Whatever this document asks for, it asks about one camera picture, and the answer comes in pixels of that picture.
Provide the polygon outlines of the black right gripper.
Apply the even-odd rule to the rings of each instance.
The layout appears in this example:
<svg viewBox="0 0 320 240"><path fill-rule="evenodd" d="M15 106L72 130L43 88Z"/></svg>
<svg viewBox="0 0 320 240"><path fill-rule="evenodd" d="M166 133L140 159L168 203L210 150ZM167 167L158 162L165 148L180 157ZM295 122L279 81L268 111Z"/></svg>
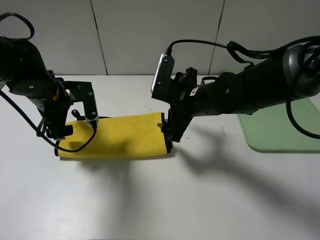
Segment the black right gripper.
<svg viewBox="0 0 320 240"><path fill-rule="evenodd" d="M170 105L167 118L161 113L161 122L157 123L167 140L180 142L184 132L192 121L190 114L190 92L197 84L198 71L189 67L185 72L177 72L174 77L168 75L167 100Z"/></svg>

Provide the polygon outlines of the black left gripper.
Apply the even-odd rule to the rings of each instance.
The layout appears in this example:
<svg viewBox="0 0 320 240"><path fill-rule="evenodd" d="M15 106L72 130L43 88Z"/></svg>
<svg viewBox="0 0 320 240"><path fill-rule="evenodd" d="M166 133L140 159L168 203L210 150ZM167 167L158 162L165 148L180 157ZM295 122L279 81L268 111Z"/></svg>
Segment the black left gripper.
<svg viewBox="0 0 320 240"><path fill-rule="evenodd" d="M74 101L66 91L65 80L62 77L56 77L53 70L48 70L48 74L56 83L56 93L52 98L44 97L37 100L37 110L42 117L37 128L46 130L48 138L61 141L73 134L73 125L66 125L66 120L68 110Z"/></svg>

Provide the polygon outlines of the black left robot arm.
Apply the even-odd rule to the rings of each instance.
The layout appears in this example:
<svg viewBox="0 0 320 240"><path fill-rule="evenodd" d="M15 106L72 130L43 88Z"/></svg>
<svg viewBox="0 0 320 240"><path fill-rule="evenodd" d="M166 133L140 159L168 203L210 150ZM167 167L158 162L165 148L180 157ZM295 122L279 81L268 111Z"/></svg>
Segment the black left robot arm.
<svg viewBox="0 0 320 240"><path fill-rule="evenodd" d="M29 99L42 119L38 128L56 141L73 134L66 126L71 106L62 78L48 70L40 52L27 40L0 39L0 80L9 92Z"/></svg>

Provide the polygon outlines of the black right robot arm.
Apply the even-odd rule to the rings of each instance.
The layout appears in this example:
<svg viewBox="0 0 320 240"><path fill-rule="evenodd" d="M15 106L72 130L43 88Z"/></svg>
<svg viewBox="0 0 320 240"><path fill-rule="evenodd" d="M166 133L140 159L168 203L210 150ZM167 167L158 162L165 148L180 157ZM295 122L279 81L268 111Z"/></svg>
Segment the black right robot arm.
<svg viewBox="0 0 320 240"><path fill-rule="evenodd" d="M224 72L197 82L197 70L190 67L173 75L173 44L161 55L153 83L153 99L169 104L161 131L179 142L194 117L245 114L285 104L293 127L303 135L318 134L302 128L292 113L292 102L320 92L320 38L309 36L272 50L249 50L230 41L225 48L245 68L240 73Z"/></svg>

